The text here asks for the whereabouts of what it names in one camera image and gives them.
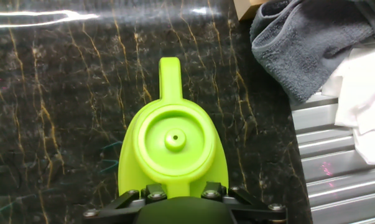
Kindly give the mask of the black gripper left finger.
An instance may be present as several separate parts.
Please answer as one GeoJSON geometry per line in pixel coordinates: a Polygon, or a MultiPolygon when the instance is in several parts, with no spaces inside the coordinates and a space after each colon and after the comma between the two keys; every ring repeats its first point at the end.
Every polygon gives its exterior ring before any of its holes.
{"type": "Polygon", "coordinates": [[[102,209],[85,211],[83,218],[133,217],[145,205],[166,199],[167,194],[160,184],[150,184],[141,190],[132,189],[123,193],[102,209]]]}

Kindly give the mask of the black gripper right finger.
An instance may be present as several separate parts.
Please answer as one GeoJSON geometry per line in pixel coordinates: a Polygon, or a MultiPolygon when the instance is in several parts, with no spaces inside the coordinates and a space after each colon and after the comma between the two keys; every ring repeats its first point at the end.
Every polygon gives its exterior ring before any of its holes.
{"type": "Polygon", "coordinates": [[[216,210],[229,216],[233,223],[287,223],[285,205],[265,204],[237,186],[226,188],[219,182],[207,182],[201,198],[222,204],[225,211],[216,210]]]}

